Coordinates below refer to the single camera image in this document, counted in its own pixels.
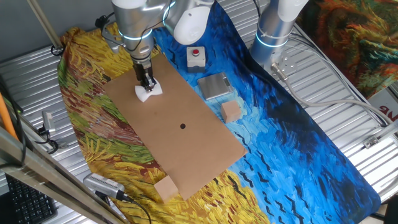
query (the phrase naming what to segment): red button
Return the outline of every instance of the red button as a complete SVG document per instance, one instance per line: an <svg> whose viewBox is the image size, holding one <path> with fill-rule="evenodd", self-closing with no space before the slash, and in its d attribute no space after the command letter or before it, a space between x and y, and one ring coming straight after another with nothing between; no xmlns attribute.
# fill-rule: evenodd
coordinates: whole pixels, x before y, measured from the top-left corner
<svg viewBox="0 0 398 224"><path fill-rule="evenodd" d="M193 54L193 56L198 56L199 50L198 49L192 50L192 54Z"/></svg>

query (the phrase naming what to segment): wooden block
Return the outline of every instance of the wooden block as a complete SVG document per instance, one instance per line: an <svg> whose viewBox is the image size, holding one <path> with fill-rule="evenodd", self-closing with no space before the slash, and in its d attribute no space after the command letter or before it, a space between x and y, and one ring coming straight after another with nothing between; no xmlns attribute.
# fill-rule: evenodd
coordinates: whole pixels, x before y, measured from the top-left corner
<svg viewBox="0 0 398 224"><path fill-rule="evenodd" d="M239 108L238 102L232 100L223 103L221 105L221 115L225 123L238 120L241 117L241 109Z"/></svg>
<svg viewBox="0 0 398 224"><path fill-rule="evenodd" d="M156 183L155 189L162 198L163 203L169 202L169 200L178 195L178 188L175 186L170 176L167 176Z"/></svg>

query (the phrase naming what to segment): cardboard sheet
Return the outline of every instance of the cardboard sheet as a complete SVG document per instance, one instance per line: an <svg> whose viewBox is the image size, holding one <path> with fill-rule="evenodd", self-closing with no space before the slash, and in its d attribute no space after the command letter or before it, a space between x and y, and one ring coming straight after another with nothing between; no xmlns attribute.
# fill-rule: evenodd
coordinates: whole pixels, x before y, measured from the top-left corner
<svg viewBox="0 0 398 224"><path fill-rule="evenodd" d="M152 66L162 95L139 101L134 70L104 89L186 200L246 150L163 55Z"/></svg>

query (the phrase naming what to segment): corrugated metal surface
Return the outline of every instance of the corrugated metal surface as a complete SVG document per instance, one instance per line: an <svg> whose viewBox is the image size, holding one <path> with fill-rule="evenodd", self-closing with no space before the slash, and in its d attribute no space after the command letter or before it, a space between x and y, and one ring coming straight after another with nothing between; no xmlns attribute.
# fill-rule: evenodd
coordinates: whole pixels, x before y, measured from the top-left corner
<svg viewBox="0 0 398 224"><path fill-rule="evenodd" d="M250 0L218 2L234 22L246 45L250 46L256 33L258 18L253 2ZM267 1L258 2L262 9L267 5ZM306 46L294 41L289 41L287 45L294 46L287 47L286 51L297 64L297 71L289 74L289 80L301 97L310 101L354 98L337 74L319 56L307 50L300 50L306 49ZM68 144L67 149L59 150L53 156L82 180L90 170L77 144L62 101L57 80L59 60L58 57L51 55L49 48L45 48L1 64L0 73L11 86L16 101L25 109L24 116L36 128L42 125L41 111L52 111L57 128L57 133L52 139L65 141ZM394 164L398 163L398 155L396 145L390 139L370 150L364 150L363 142L381 128L362 107L343 104L305 109L377 192L381 192L397 178L398 170ZM3 189L6 186L3 175L0 175L1 186ZM382 199L393 192L396 192L394 188L382 195ZM57 203L57 207L58 216L48 223L91 222L60 203Z"/></svg>

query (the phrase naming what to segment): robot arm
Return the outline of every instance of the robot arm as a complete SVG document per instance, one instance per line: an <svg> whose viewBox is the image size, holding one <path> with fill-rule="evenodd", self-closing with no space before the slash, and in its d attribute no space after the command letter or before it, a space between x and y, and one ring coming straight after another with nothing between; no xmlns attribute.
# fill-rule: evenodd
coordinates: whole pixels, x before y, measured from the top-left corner
<svg viewBox="0 0 398 224"><path fill-rule="evenodd" d="M119 46L126 49L137 79L146 91L152 91L156 85L150 59L154 48L152 29L165 26L177 42L193 44L205 32L213 3L214 0L112 0L120 36L113 36L106 24L102 34L114 53L118 53Z"/></svg>

